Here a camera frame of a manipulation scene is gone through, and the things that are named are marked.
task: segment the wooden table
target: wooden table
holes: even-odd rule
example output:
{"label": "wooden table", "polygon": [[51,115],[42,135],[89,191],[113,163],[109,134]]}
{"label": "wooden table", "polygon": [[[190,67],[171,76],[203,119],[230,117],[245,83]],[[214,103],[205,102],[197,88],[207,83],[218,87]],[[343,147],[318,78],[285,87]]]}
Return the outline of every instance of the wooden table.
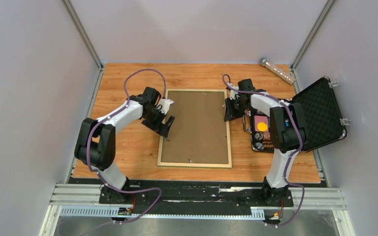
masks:
{"label": "wooden table", "polygon": [[[287,65],[280,67],[288,71]],[[233,84],[251,78],[256,89],[265,89],[271,95],[291,98],[293,86],[257,64],[169,64],[169,63],[109,63],[105,68],[91,118],[108,114],[126,99],[124,79],[142,68],[155,68],[164,74],[170,89],[224,89],[222,74],[231,76]],[[141,94],[146,86],[163,91],[161,77],[144,71],[127,83],[130,95]],[[243,132],[241,119],[230,122],[231,169],[158,167],[159,135],[136,120],[117,135],[115,163],[130,179],[172,179],[211,181],[263,181],[272,163],[272,153],[253,152],[250,134]],[[96,177],[78,161],[73,177]],[[293,182],[319,183],[313,154],[299,154],[289,177]]]}

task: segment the foam padding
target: foam padding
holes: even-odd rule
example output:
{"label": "foam padding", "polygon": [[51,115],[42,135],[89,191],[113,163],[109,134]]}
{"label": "foam padding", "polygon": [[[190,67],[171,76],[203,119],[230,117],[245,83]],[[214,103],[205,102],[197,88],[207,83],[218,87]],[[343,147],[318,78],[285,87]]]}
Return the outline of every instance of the foam padding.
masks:
{"label": "foam padding", "polygon": [[302,105],[308,137],[302,150],[310,151],[340,140],[346,128],[341,125],[340,108],[328,77],[322,77],[293,97],[292,103]]}

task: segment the metal cylinder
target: metal cylinder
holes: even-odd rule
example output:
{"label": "metal cylinder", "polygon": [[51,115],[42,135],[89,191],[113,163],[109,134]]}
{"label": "metal cylinder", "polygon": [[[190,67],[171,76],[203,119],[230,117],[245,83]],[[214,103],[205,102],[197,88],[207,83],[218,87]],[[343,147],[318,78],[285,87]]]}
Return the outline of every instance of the metal cylinder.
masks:
{"label": "metal cylinder", "polygon": [[275,75],[279,76],[282,80],[286,81],[288,84],[292,85],[295,82],[294,78],[292,78],[288,73],[280,69],[275,64],[272,64],[268,58],[260,59],[260,64],[266,67],[267,69],[269,69]]}

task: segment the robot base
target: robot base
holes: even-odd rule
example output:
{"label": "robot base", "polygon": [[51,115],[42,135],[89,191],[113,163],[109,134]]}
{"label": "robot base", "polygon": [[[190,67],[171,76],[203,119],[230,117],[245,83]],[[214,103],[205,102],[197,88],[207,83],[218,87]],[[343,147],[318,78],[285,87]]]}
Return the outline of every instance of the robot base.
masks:
{"label": "robot base", "polygon": [[[121,190],[129,191],[129,179],[126,178],[126,182]],[[130,194],[119,193],[113,189],[103,186],[100,190],[99,203],[101,204],[124,204],[129,200]]]}
{"label": "robot base", "polygon": [[265,206],[280,207],[282,205],[282,199],[285,207],[293,206],[292,194],[290,190],[288,190],[288,186],[272,188],[267,182],[266,177],[264,178],[263,187],[258,192],[257,199]]}

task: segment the wooden frame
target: wooden frame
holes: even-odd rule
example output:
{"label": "wooden frame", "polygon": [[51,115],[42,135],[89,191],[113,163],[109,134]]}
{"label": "wooden frame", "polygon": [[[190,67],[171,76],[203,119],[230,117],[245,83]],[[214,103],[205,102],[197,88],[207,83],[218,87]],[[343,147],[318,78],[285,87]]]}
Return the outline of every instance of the wooden frame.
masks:
{"label": "wooden frame", "polygon": [[[166,91],[166,98],[169,95],[169,91],[196,91],[196,92],[223,92],[224,99],[228,97],[227,90],[225,89],[168,89]],[[228,150],[228,164],[208,164],[208,163],[179,163],[179,162],[162,162],[161,161],[161,151],[163,149],[163,140],[160,138],[158,145],[158,154],[157,154],[157,165],[158,166],[170,166],[170,167],[198,167],[198,168],[232,168],[232,157],[231,157],[231,136],[229,121],[225,122],[226,133],[227,133],[227,150]]]}

